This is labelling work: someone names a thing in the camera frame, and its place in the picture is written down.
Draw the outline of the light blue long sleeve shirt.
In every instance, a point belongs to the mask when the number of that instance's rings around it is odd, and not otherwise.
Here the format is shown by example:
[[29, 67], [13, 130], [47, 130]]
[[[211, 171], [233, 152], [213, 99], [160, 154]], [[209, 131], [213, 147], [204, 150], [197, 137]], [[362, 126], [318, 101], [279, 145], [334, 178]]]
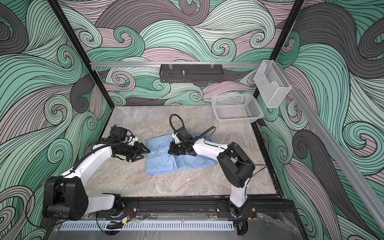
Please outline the light blue long sleeve shirt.
[[217, 161], [204, 156], [181, 155], [174, 156], [168, 153], [170, 143], [174, 139], [171, 135], [165, 135], [147, 142], [150, 153], [147, 154], [146, 173], [153, 176], [167, 175], [184, 170], [198, 170], [214, 167]]

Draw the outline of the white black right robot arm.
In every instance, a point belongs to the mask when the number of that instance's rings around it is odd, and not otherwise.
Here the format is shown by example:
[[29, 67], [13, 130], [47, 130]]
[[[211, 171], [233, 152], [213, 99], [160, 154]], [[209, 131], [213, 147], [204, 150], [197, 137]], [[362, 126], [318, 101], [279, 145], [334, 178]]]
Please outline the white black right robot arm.
[[248, 184], [256, 166], [237, 143], [223, 145], [207, 141], [204, 136], [215, 129], [211, 127], [196, 137], [189, 134], [185, 127], [174, 129], [169, 154], [203, 156], [216, 160], [231, 184], [230, 213], [233, 217], [240, 218], [244, 216]]

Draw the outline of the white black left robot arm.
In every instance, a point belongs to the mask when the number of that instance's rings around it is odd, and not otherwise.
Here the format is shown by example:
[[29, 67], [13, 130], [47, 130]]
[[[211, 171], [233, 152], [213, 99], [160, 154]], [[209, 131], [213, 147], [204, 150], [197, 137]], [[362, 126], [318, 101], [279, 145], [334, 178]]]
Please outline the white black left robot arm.
[[113, 126], [106, 138], [100, 138], [93, 149], [59, 177], [50, 177], [44, 184], [42, 214], [44, 218], [77, 221], [83, 216], [109, 212], [119, 217], [123, 212], [119, 194], [89, 196], [85, 186], [98, 168], [110, 158], [127, 162], [142, 160], [151, 151], [130, 131]]

